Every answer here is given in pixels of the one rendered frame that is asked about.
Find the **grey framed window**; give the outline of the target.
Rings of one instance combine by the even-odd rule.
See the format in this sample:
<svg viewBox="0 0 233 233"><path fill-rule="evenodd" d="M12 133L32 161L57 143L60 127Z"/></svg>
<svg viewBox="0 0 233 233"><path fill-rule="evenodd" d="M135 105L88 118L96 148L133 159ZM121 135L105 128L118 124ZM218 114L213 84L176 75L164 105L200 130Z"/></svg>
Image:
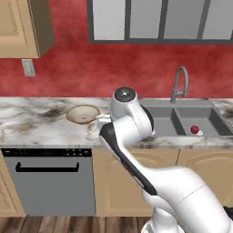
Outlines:
<svg viewBox="0 0 233 233"><path fill-rule="evenodd" d="M86 0L92 44L232 44L233 0Z"/></svg>

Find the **white wall socket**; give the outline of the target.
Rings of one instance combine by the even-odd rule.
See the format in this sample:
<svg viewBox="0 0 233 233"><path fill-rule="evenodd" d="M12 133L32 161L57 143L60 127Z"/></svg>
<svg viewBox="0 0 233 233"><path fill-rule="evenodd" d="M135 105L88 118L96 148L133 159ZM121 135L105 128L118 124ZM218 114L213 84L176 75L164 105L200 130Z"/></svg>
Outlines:
<svg viewBox="0 0 233 233"><path fill-rule="evenodd" d="M22 59L25 76L35 76L35 67L32 59Z"/></svg>

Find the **grey dishwasher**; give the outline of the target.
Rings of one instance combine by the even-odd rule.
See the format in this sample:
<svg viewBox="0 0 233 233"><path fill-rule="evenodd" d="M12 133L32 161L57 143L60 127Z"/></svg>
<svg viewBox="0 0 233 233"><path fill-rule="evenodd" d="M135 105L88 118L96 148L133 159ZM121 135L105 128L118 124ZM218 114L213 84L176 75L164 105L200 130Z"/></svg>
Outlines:
<svg viewBox="0 0 233 233"><path fill-rule="evenodd" d="M96 214L92 150L89 148L4 148L16 191L29 216L94 216ZM16 172L22 167L74 167L75 173Z"/></svg>

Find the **red and white mug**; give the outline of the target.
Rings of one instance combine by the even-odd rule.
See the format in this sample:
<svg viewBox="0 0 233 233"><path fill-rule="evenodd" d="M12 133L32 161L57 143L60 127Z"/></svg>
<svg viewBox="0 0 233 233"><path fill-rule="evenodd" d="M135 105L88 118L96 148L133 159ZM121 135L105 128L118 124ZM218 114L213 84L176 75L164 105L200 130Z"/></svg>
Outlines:
<svg viewBox="0 0 233 233"><path fill-rule="evenodd" d="M192 126L190 128L190 131L192 134L197 135L197 136L202 136L203 132L201 131L201 129L198 126Z"/></svg>

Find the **beige base cupboard door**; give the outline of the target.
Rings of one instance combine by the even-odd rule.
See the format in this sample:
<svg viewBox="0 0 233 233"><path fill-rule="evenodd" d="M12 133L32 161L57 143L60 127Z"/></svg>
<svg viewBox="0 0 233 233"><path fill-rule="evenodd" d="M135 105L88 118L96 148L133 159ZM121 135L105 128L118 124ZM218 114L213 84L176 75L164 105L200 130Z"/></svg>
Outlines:
<svg viewBox="0 0 233 233"><path fill-rule="evenodd" d="M193 169L223 206L233 208L233 149L181 149L177 165Z"/></svg>
<svg viewBox="0 0 233 233"><path fill-rule="evenodd" d="M171 167L177 163L178 149L129 151L146 167ZM142 198L141 187L103 148L92 150L96 214L99 217L148 217L152 207Z"/></svg>
<svg viewBox="0 0 233 233"><path fill-rule="evenodd" d="M0 217L25 217L21 200L0 150Z"/></svg>

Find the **beige wall cupboard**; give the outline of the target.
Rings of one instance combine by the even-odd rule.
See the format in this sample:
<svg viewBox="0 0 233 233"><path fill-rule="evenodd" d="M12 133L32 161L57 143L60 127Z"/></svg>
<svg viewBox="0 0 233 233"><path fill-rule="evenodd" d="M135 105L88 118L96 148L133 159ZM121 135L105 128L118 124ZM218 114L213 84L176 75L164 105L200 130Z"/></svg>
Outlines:
<svg viewBox="0 0 233 233"><path fill-rule="evenodd" d="M0 0L0 58L40 58L54 43L48 0Z"/></svg>

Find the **beige ceramic bowl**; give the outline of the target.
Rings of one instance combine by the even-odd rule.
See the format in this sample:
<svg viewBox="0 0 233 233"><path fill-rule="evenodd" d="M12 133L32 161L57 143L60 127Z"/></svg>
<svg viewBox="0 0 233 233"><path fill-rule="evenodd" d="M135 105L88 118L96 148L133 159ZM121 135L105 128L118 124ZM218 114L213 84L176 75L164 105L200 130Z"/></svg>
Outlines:
<svg viewBox="0 0 233 233"><path fill-rule="evenodd" d="M70 108L66 112L66 119L72 123L84 125L94 121L99 115L100 111L97 107L90 105L80 105Z"/></svg>

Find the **grey double sink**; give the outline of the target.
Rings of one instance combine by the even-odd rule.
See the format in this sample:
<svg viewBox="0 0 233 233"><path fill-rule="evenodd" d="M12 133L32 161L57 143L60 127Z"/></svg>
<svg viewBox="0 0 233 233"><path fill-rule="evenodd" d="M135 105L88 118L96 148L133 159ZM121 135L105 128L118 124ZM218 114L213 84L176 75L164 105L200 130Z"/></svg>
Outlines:
<svg viewBox="0 0 233 233"><path fill-rule="evenodd" d="M233 137L233 127L206 99L140 99L152 115L157 137L194 137L196 126L204 137Z"/></svg>

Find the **grey curved tap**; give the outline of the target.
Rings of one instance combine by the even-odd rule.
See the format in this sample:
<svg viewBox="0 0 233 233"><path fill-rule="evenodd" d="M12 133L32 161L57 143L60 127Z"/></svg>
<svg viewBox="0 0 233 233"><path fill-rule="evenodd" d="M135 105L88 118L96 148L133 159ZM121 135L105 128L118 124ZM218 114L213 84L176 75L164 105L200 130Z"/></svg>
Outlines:
<svg viewBox="0 0 233 233"><path fill-rule="evenodd" d="M180 74L184 75L184 85L182 89L178 88ZM175 76L175 84L172 89L172 95L170 98L171 103L175 103L178 96L185 96L187 94L188 89L188 72L184 66L181 66L177 69L176 76Z"/></svg>

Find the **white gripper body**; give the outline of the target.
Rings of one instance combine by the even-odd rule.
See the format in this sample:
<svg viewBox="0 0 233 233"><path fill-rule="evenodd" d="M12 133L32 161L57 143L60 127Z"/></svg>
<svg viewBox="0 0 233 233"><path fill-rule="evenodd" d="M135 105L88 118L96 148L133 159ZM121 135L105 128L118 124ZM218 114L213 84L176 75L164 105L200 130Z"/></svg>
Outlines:
<svg viewBox="0 0 233 233"><path fill-rule="evenodd" d="M100 114L96 116L96 125L98 129L101 129L103 125L111 123L112 119L110 115Z"/></svg>

